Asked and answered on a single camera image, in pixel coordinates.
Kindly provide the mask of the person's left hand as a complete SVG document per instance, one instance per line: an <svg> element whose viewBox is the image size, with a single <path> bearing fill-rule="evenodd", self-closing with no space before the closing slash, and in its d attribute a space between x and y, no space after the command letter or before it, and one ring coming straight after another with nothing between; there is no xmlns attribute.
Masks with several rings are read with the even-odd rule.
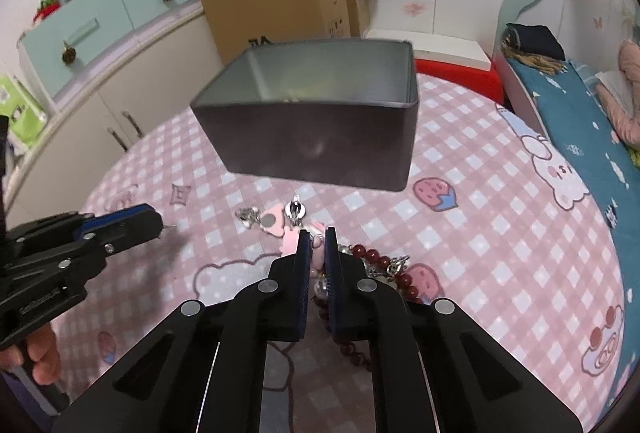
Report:
<svg viewBox="0 0 640 433"><path fill-rule="evenodd" d="M12 370L23 366L28 358L32 366L32 377L39 385L50 385L58 381L61 375L61 356L58 341L50 323L46 323L26 338L26 352L23 354L17 346L11 346L0 353L2 370Z"/></svg>

